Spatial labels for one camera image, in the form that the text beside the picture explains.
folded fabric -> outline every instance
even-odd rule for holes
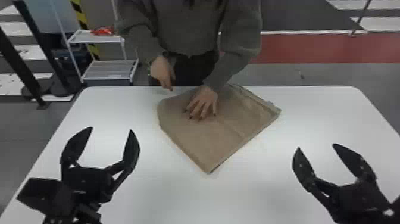
[[[280,109],[247,89],[226,85],[218,96],[218,114],[189,119],[184,108],[195,90],[158,105],[161,129],[204,172],[211,173],[239,148],[274,122]]]

white table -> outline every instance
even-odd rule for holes
[[[185,89],[173,93],[158,87],[85,90],[26,179],[59,178],[58,161],[68,139],[93,126],[79,160],[84,166],[105,167],[119,161],[129,129],[142,149],[136,170],[100,209],[104,224],[333,223],[292,171],[297,146],[319,177],[336,184],[351,183],[354,177],[331,144],[350,147],[371,164],[390,201],[400,194],[400,138],[355,88],[248,87],[274,102],[282,115],[211,175],[202,172],[158,127],[158,102]],[[0,224],[34,224],[43,218],[14,196]]]

person's left hand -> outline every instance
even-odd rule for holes
[[[218,94],[209,86],[202,85],[193,96],[191,102],[186,107],[190,112],[190,119],[197,117],[199,120],[206,118],[211,107],[214,116],[217,115]]]

sweater sleeve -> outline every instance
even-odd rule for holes
[[[152,0],[118,0],[117,34],[125,38],[126,48],[134,49],[137,57],[149,64],[165,52],[156,37],[157,21]]]
[[[243,70],[261,50],[260,0],[227,1],[222,20],[220,50],[224,55],[203,81],[216,92]]]

black pole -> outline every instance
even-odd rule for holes
[[[20,12],[21,16],[24,18],[26,24],[28,25],[30,31],[32,32],[33,36],[35,37],[37,43],[42,48],[43,53],[45,53],[47,60],[49,61],[51,67],[54,70],[54,74],[57,76],[58,80],[60,81],[61,85],[64,89],[68,92],[66,95],[75,94],[76,92],[70,92],[69,90],[72,89],[70,82],[66,78],[63,70],[61,69],[60,65],[54,59],[53,53],[51,52],[50,47],[43,39],[43,36],[36,25],[35,21],[33,20],[32,16],[29,13],[28,7],[23,0],[15,0],[13,1],[15,7]]]
[[[365,4],[364,8],[361,11],[361,15],[356,22],[357,25],[354,27],[353,31],[350,33],[350,36],[354,36],[355,32],[357,31],[357,28],[360,27],[361,20],[363,20],[368,8],[370,7],[371,2],[372,2],[372,0],[368,0],[367,3]]]
[[[22,60],[21,56],[15,50],[11,41],[7,38],[7,35],[3,32],[0,27],[0,52],[3,54],[3,57],[8,62],[8,64],[12,67],[21,81],[25,84],[25,87],[32,94],[37,103],[45,107],[46,103],[42,99],[40,95],[41,86],[39,82],[35,79],[32,72],[29,70],[28,66]]]

